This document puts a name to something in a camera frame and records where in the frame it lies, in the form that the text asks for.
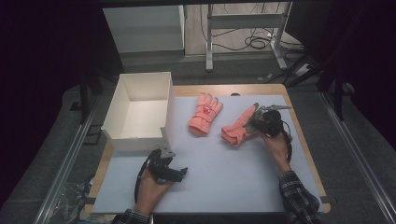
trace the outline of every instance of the gray floor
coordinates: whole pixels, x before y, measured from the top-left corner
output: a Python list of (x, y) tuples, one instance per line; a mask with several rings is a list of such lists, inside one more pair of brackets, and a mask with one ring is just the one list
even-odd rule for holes
[[(216, 55), (214, 71), (205, 71), (205, 57), (180, 55), (143, 55), (139, 58), (123, 56), (126, 72), (170, 71), (174, 85), (248, 84), (263, 83), (268, 74), (282, 74), (272, 54)], [(272, 83), (280, 83), (283, 77)], [(354, 162), (340, 133), (319, 97), (311, 77), (294, 88), (288, 88), (290, 99), (301, 124), (305, 139), (318, 168), (332, 209), (323, 214), (325, 223), (388, 223)], [(101, 78), (105, 92), (99, 96), (99, 105), (92, 125), (103, 124), (115, 83)], [(64, 94), (64, 106), (48, 138), (14, 189), (0, 212), (0, 223), (33, 223), (60, 164), (79, 127), (80, 114), (70, 111), (73, 102), (79, 101), (78, 87)], [(378, 131), (344, 97), (346, 124), (361, 148), (366, 160), (383, 185), (389, 197), (396, 199), (395, 150)], [(98, 127), (93, 126), (91, 133)], [(67, 181), (81, 184), (94, 174), (106, 138), (87, 136)]]

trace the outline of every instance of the glove finger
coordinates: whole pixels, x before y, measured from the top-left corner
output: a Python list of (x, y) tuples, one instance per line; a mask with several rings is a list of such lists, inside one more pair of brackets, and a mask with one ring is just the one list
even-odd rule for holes
[(204, 103), (206, 98), (206, 94), (204, 92), (201, 92), (198, 96), (198, 104), (199, 103)]
[(216, 114), (218, 114), (220, 112), (220, 110), (222, 109), (223, 104), (221, 102), (218, 102), (218, 104), (214, 107), (212, 107), (212, 109), (215, 111)]
[(217, 104), (219, 103), (219, 99), (218, 99), (218, 97), (214, 97), (213, 99), (212, 99), (212, 101), (210, 102), (210, 107), (215, 107)]
[(246, 124), (251, 116), (253, 116), (254, 112), (256, 111), (259, 104), (251, 105), (242, 115), (239, 117), (238, 121), (242, 124)]
[(212, 101), (212, 95), (210, 93), (207, 93), (205, 98), (205, 104), (210, 105), (211, 101)]

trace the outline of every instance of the hand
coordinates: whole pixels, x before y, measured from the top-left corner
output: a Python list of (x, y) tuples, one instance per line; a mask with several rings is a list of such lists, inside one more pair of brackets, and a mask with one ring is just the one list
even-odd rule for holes
[(166, 181), (161, 184), (157, 183), (149, 169), (146, 169), (140, 179), (137, 203), (134, 210), (149, 216), (152, 209), (154, 209), (155, 205), (157, 205), (161, 197), (173, 183), (172, 181)]
[(288, 147), (286, 145), (285, 136), (279, 133), (277, 136), (269, 137), (265, 133), (260, 133), (260, 137), (264, 140), (265, 145), (274, 156), (279, 171), (284, 173), (291, 170), (288, 162)]

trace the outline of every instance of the black curtain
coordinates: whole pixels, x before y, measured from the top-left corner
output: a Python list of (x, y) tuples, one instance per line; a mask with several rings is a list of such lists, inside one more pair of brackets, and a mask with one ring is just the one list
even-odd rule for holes
[(396, 1), (369, 1), (346, 49), (352, 102), (396, 149)]
[(83, 76), (95, 80), (123, 72), (99, 5), (56, 3), (3, 2), (0, 6), (0, 205), (48, 135), (64, 92)]

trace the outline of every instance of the orange glove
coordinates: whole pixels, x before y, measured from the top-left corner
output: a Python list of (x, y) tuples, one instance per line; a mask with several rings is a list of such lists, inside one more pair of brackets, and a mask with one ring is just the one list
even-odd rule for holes
[(195, 114), (189, 121), (189, 130), (195, 135), (205, 135), (209, 133), (210, 123), (222, 109), (223, 104), (217, 97), (212, 98), (211, 94), (201, 92), (198, 96)]
[(259, 131), (250, 124), (254, 112), (259, 107), (259, 104), (251, 105), (233, 125), (221, 128), (221, 138), (226, 140), (233, 146), (239, 147), (245, 138), (258, 133)]

